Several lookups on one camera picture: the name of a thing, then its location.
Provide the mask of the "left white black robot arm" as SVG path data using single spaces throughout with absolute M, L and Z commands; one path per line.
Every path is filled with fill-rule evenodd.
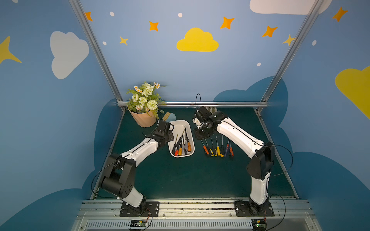
M 102 169 L 99 187 L 133 209 L 144 209 L 146 199 L 134 187 L 136 168 L 151 154 L 174 140 L 173 130 L 172 123 L 161 120 L 154 131 L 134 148 L 119 155 L 111 155 Z

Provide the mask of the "blue handle screwdriver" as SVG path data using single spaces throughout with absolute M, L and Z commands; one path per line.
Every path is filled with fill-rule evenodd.
M 229 152 L 230 152 L 229 148 L 230 148 L 230 140 L 228 140 L 228 142 L 226 144 L 224 157 L 229 156 Z

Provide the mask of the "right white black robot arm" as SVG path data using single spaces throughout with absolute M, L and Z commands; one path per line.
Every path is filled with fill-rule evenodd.
M 197 126 L 194 133 L 198 140 L 210 138 L 215 132 L 218 132 L 229 138 L 245 152 L 251 159 L 246 167 L 251 176 L 249 204 L 256 209 L 266 206 L 268 204 L 268 183 L 274 166 L 273 156 L 276 145 L 271 142 L 265 143 L 253 137 L 222 111 L 211 113 L 204 106 L 195 111 L 193 123 Z

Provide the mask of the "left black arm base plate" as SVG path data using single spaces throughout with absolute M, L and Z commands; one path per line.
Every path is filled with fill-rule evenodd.
M 123 202 L 119 216 L 120 217 L 145 217 L 149 213 L 152 217 L 158 217 L 160 202 L 159 201 L 144 201 L 139 207 L 135 208 L 130 204 Z

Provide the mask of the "red orange handle screwdriver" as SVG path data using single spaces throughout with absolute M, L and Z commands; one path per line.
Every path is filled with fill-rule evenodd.
M 233 152 L 233 148 L 231 146 L 231 140 L 228 141 L 228 155 L 230 158 L 234 158 L 234 152 Z

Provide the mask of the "amber handle black-shaft screwdriver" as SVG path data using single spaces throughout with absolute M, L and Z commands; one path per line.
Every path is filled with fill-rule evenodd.
M 185 151 L 184 154 L 187 156 L 191 152 L 191 144 L 189 142 L 187 128 L 185 127 Z

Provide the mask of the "black yellow striped screwdriver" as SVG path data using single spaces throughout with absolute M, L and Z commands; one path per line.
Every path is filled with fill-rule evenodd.
M 209 151 L 209 154 L 211 155 L 211 157 L 214 156 L 214 152 L 213 152 L 213 149 L 211 148 L 211 146 L 208 144 L 207 140 L 205 139 L 205 142 L 207 144 L 207 150 Z

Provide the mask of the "white plastic storage box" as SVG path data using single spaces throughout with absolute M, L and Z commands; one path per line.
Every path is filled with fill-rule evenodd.
M 171 121 L 174 140 L 168 142 L 170 154 L 175 158 L 189 157 L 195 153 L 190 124 L 185 120 Z

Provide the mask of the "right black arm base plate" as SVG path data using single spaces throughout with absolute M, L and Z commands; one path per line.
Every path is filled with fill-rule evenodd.
M 236 200 L 234 208 L 237 217 L 274 217 L 271 203 L 266 200 L 262 205 L 253 201 Z

